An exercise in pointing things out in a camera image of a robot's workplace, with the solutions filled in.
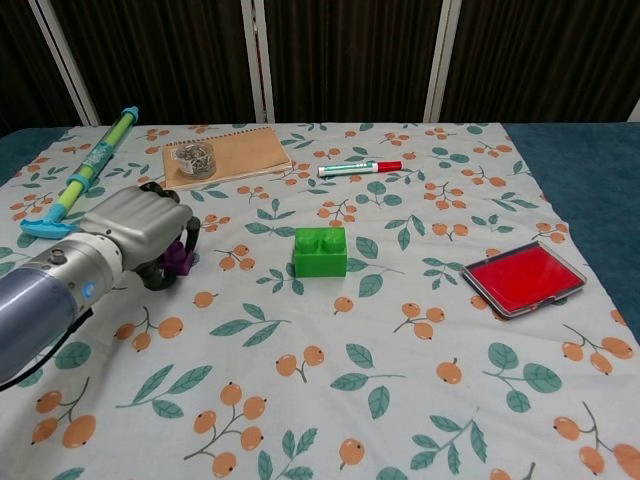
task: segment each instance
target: toy block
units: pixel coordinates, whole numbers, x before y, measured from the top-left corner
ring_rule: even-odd
[[[344,277],[347,274],[344,228],[296,228],[293,260],[296,277]]]

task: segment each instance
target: red marker cap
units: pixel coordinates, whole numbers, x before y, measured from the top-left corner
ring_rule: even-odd
[[[378,162],[378,172],[402,170],[402,162]]]

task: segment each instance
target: green water gun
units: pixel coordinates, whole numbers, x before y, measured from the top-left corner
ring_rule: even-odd
[[[131,128],[138,121],[138,107],[125,108],[107,133],[91,149],[76,171],[67,179],[67,188],[42,220],[23,220],[22,231],[41,238],[60,239],[73,232],[75,225],[62,223],[80,195],[89,190],[107,162],[113,157]]]

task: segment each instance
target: marker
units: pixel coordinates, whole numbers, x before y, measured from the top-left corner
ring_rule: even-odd
[[[325,165],[318,167],[319,177],[334,175],[354,175],[356,173],[382,173],[402,170],[402,162],[374,162],[372,160],[348,165]]]

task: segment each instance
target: floral tablecloth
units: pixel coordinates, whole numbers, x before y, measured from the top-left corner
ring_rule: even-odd
[[[69,220],[161,182],[165,143],[251,127],[136,127]],[[69,130],[0,189],[3,275],[52,244],[19,220],[105,128]],[[203,220],[189,277],[149,292],[127,274],[0,394],[1,479],[640,478],[638,345],[502,126],[274,128],[292,171],[180,192]],[[369,159],[405,168],[315,175]],[[313,226],[346,228],[346,278],[295,277],[295,228]],[[587,285],[502,321],[459,270],[532,239]]]

